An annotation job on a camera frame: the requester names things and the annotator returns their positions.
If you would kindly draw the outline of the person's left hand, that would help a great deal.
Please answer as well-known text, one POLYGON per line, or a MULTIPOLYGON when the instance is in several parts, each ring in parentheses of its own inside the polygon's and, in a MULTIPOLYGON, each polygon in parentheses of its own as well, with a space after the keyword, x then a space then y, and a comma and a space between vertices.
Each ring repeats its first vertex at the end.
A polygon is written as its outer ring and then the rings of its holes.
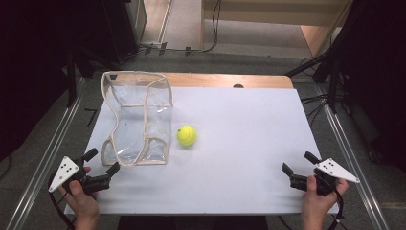
POLYGON ((77 180, 71 181, 69 188, 71 193, 65 196, 65 200, 74 211, 77 221, 79 219, 99 220, 100 211, 97 201, 83 191, 81 184, 77 180))

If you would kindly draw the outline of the white table cover board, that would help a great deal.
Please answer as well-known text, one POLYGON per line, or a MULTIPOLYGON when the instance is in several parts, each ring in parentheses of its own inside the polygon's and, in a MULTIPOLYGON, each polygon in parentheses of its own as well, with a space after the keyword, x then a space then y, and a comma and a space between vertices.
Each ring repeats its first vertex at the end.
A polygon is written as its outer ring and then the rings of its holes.
POLYGON ((109 215, 296 214, 302 193, 282 171, 310 175, 317 154, 294 89, 175 87, 172 125, 191 125, 196 142, 172 141, 165 165, 122 167, 101 191, 109 215))

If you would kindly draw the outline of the light wooden shelf unit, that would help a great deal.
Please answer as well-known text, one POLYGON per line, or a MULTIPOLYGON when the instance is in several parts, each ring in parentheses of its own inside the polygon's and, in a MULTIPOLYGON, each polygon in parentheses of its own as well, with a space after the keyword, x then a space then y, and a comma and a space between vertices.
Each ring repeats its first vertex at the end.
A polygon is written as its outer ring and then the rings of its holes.
POLYGON ((328 38, 344 25, 354 0, 221 0, 220 18, 226 21, 300 25, 314 57, 328 38))

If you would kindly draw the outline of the person's right hand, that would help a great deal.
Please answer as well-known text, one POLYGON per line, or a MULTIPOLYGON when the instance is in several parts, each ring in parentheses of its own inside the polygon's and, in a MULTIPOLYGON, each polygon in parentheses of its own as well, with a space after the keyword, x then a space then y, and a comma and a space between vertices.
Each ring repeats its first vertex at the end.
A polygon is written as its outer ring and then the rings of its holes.
POLYGON ((306 186, 307 190, 302 203, 302 221, 308 219, 323 222, 327 212, 336 203, 337 194, 332 192, 329 195, 318 195, 317 179, 314 175, 307 178, 306 186))

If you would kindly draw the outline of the black metal stand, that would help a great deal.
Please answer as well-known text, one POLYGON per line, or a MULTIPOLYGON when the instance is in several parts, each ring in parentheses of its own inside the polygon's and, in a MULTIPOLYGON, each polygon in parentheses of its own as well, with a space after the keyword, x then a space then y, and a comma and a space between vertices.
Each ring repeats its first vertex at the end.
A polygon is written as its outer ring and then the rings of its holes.
POLYGON ((66 76, 68 80, 68 103, 71 107, 77 97, 76 70, 85 77, 92 78, 94 68, 90 63, 92 53, 85 47, 72 46, 67 52, 66 76))
POLYGON ((347 27, 344 25, 330 47, 320 54, 318 57, 306 61, 304 64, 300 64, 298 67, 285 73, 286 76, 292 78, 293 76, 303 72, 304 70, 318 64, 318 68, 313 74, 313 81, 315 83, 322 83, 329 76, 329 89, 327 93, 327 104, 333 113, 336 113, 336 91, 340 69, 340 48, 342 42, 347 35, 347 27))

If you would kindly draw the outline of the clear plastic bag beige trim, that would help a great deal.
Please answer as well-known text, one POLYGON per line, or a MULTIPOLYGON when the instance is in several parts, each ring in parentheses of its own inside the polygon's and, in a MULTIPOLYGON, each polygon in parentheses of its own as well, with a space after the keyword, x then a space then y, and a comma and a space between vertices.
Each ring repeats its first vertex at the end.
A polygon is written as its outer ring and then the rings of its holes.
POLYGON ((102 74, 101 93, 114 115, 114 127, 102 145, 102 163, 167 164, 173 108, 169 80, 159 73, 109 71, 102 74))

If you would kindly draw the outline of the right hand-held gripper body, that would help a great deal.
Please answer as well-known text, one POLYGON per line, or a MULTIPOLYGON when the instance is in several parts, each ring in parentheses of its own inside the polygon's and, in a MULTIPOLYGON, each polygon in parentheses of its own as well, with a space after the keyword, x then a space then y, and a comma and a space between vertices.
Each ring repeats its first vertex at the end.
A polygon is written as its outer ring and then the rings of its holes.
MULTIPOLYGON (((314 165, 314 176, 317 177, 317 194, 319 196, 326 196, 332 193, 333 189, 336 187, 336 180, 338 178, 354 183, 360 182, 358 177, 339 165, 332 158, 319 160, 320 162, 314 165)), ((289 177, 289 181, 291 188, 306 192, 307 178, 305 176, 293 173, 293 175, 289 177)))

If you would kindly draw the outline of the black cabinet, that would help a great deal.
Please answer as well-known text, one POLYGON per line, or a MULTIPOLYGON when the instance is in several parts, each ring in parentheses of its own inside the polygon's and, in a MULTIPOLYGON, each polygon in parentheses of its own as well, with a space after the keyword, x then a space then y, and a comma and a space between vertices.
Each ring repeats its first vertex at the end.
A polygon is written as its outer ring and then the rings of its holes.
POLYGON ((120 63, 135 55, 147 23, 144 0, 102 0, 112 42, 110 56, 120 63))

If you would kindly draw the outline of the yellow tennis ball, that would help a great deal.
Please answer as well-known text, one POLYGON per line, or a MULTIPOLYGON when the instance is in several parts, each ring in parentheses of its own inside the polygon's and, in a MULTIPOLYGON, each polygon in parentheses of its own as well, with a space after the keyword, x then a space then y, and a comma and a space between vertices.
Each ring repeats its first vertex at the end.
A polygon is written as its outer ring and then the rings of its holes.
POLYGON ((196 141, 197 132, 193 126, 184 125, 177 129, 176 137, 182 146, 190 146, 196 141))

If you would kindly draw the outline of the wooden table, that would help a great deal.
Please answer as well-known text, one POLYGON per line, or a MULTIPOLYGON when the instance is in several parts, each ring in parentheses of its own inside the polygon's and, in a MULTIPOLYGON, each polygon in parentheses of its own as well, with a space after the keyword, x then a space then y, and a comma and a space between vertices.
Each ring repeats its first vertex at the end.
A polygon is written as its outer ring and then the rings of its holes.
POLYGON ((162 73, 172 87, 226 87, 292 89, 288 76, 233 75, 202 73, 162 73))

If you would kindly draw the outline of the metal floor rail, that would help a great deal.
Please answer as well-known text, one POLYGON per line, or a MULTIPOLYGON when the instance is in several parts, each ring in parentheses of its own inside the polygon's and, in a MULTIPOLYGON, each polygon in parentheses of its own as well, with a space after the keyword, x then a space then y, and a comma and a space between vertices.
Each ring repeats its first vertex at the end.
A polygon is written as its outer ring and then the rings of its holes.
POLYGON ((334 114, 328 105, 325 107, 325 113, 349 170, 360 179, 360 182, 356 184, 356 188, 370 217, 374 230, 390 230, 380 205, 352 149, 349 138, 342 127, 339 116, 334 114))
POLYGON ((66 135, 66 132, 77 113, 82 100, 83 89, 85 88, 86 84, 87 80, 85 78, 79 79, 76 86, 77 97, 73 100, 70 107, 64 109, 64 114, 58 123, 56 131, 54 132, 48 147, 43 153, 42 158, 34 171, 32 179, 30 180, 30 183, 19 199, 18 205, 11 216, 11 220, 6 227, 6 230, 22 229, 28 214, 34 206, 34 202, 41 190, 42 185, 47 179, 47 174, 56 158, 56 154, 58 153, 59 147, 66 135))

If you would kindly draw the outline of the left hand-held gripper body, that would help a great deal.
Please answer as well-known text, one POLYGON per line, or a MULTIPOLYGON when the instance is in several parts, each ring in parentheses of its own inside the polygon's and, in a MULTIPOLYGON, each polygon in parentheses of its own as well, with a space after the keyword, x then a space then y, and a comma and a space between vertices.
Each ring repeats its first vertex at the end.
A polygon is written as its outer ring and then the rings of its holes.
POLYGON ((81 157, 72 160, 68 156, 64 156, 56 170, 48 192, 53 193, 57 188, 63 187, 64 190, 71 194, 69 184, 71 181, 78 181, 83 191, 87 195, 92 195, 94 192, 107 190, 109 188, 111 175, 109 173, 92 177, 87 174, 84 169, 84 162, 88 162, 89 157, 81 157))

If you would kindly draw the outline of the person's dark clothing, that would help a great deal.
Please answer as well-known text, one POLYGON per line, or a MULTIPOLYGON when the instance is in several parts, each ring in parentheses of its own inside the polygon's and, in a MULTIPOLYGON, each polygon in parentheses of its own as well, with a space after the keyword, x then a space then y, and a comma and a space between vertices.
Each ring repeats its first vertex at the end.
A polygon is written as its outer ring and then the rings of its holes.
POLYGON ((117 230, 268 230, 265 216, 123 216, 117 230))

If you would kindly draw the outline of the black curtain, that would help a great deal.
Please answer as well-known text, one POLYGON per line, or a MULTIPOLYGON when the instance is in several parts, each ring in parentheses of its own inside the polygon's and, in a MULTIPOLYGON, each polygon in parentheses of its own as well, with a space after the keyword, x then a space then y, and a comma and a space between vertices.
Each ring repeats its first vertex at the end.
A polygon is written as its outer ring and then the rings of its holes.
POLYGON ((353 0, 340 69, 370 158, 406 172, 406 0, 353 0))
POLYGON ((0 0, 0 161, 68 88, 68 46, 97 2, 0 0))

